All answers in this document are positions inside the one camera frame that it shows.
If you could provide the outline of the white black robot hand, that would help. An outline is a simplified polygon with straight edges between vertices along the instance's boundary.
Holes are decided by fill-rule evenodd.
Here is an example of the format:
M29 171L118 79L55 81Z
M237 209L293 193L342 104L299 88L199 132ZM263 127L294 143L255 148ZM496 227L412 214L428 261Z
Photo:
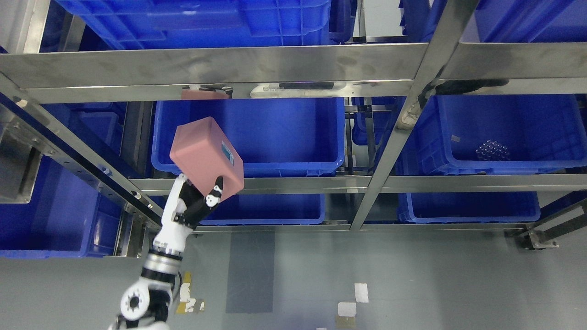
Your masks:
M152 249L160 253L181 256L188 236L222 201L224 178L217 177L207 194L199 192L188 177L181 174L174 180L161 218L161 230L156 234Z

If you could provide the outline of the white robot forearm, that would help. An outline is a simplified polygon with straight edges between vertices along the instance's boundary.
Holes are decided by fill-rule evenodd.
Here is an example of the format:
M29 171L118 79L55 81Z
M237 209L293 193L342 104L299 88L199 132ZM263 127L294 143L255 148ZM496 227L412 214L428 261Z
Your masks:
M141 274L120 299L120 312L110 330L169 330L170 311L179 294L183 252L152 246Z

